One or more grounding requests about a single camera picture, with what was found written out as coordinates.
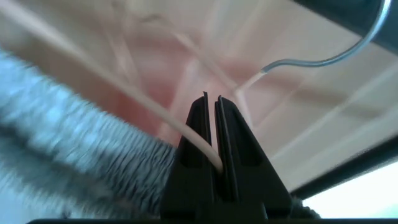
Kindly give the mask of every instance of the white cable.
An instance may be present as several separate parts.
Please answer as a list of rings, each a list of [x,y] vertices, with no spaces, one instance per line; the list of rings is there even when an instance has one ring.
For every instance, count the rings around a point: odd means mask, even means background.
[[[175,128],[192,144],[199,148],[199,150],[201,150],[205,156],[209,158],[209,161],[216,167],[219,173],[223,172],[223,164],[219,155],[217,155],[216,151],[201,136],[194,132],[193,129],[173,118],[173,116],[171,116],[167,110],[165,110],[153,99],[143,94],[138,88],[130,86],[121,80],[115,79],[114,75],[108,69],[103,68],[101,64],[93,60],[77,45],[62,35],[57,29],[39,19],[33,12],[25,9],[19,3],[11,0],[0,1],[0,11],[5,16],[12,19],[34,35],[42,38],[55,48],[64,51],[68,56],[78,59],[86,68],[95,72],[101,78],[125,92],[125,94],[131,98],[134,98],[142,106],[154,112],[157,116],[169,123],[171,127]]]

